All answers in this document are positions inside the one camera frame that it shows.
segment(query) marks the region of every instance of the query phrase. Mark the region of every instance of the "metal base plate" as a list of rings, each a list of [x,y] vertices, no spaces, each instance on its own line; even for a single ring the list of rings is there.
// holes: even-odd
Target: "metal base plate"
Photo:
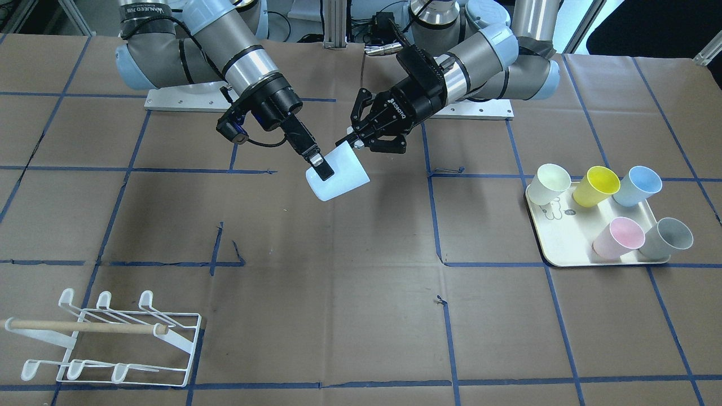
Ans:
[[[145,99],[146,110],[159,111],[209,111],[225,112],[230,103],[220,92],[226,82],[199,83],[197,85],[184,85],[153,89],[148,92]],[[232,90],[230,96],[233,100],[238,98]]]
[[[506,120],[514,118],[509,100],[474,102],[462,100],[442,108],[431,118],[465,118],[467,120]]]

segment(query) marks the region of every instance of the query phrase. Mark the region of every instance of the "yellow cup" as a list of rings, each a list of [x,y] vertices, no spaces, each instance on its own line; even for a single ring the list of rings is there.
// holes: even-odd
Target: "yellow cup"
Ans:
[[[572,197],[582,207],[593,207],[618,191],[617,174],[604,166],[593,166],[587,170]]]

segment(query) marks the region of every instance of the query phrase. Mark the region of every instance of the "beige tray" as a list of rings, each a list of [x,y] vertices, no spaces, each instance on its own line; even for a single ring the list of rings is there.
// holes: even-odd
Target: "beige tray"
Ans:
[[[649,203],[645,200],[634,207],[624,207],[611,197],[595,207],[582,207],[572,198],[578,182],[549,204],[539,206],[524,192],[531,221],[544,258],[556,267],[596,267],[606,265],[664,264],[669,260],[653,261],[638,250],[618,259],[605,259],[596,254],[591,243],[613,218],[628,217],[644,231],[657,223]]]

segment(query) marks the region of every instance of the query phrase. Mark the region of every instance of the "pink cup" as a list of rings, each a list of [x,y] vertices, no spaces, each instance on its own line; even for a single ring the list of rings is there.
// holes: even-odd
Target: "pink cup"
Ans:
[[[627,217],[613,219],[592,243],[592,248],[602,258],[617,259],[644,245],[644,230],[636,221]]]

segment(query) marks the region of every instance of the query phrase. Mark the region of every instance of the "wooden dowel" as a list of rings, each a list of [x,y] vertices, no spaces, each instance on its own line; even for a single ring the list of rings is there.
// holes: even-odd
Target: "wooden dowel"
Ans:
[[[6,320],[0,320],[2,326]],[[10,321],[12,329],[54,330],[57,332],[97,332],[122,334],[153,334],[153,324],[78,323],[75,321],[18,320]],[[168,334],[168,326],[160,325],[158,334]]]

